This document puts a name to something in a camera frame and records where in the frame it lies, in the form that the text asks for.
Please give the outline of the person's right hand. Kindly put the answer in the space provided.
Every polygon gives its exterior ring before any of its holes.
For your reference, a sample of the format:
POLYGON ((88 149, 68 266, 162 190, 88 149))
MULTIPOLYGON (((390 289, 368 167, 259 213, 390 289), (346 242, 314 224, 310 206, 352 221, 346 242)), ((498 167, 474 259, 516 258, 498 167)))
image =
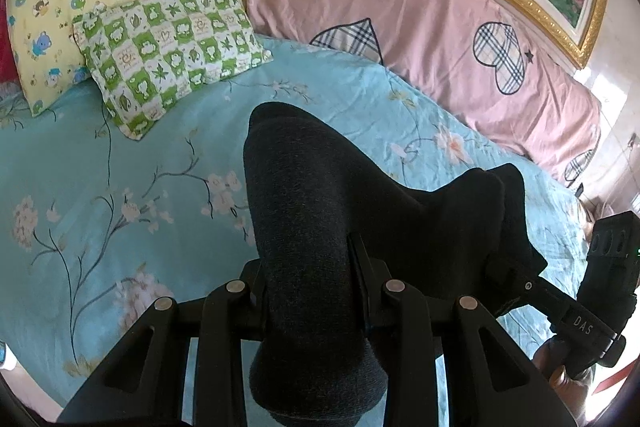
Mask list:
POLYGON ((594 369, 586 369, 576 379, 570 378, 563 363, 566 343, 555 336, 535 352, 532 362, 570 410, 578 426, 585 425, 586 401, 593 383, 594 369))

